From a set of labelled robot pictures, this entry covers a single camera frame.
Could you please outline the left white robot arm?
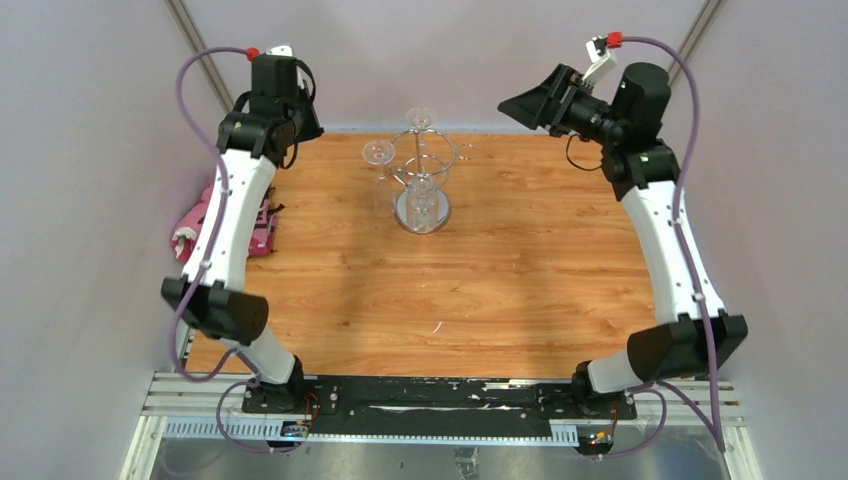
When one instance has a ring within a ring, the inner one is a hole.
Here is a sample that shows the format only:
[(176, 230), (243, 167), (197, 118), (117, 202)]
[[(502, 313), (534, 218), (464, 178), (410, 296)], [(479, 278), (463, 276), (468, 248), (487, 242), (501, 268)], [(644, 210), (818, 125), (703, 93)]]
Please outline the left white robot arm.
[(285, 157), (320, 137), (314, 108), (316, 82), (308, 65), (283, 44), (241, 50), (251, 86), (240, 95), (206, 142), (216, 162), (210, 203), (195, 249), (161, 295), (176, 321), (226, 345), (253, 372), (246, 391), (273, 413), (298, 411), (308, 398), (299, 358), (268, 324), (269, 304), (245, 292), (246, 261), (266, 192)]

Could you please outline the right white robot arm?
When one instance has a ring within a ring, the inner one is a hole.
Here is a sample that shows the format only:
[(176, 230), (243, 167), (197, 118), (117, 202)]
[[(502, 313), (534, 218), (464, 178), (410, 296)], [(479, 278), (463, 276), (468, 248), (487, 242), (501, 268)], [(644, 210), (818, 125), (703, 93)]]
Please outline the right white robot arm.
[(658, 136), (670, 96), (667, 72), (651, 63), (628, 65), (611, 102), (559, 64), (540, 85), (497, 106), (528, 129), (600, 145), (601, 170), (648, 267), (656, 324), (630, 335), (618, 353), (577, 366), (571, 403), (584, 417), (598, 416), (633, 387), (718, 369), (749, 332), (745, 317), (728, 313), (711, 285), (686, 223), (681, 168)]

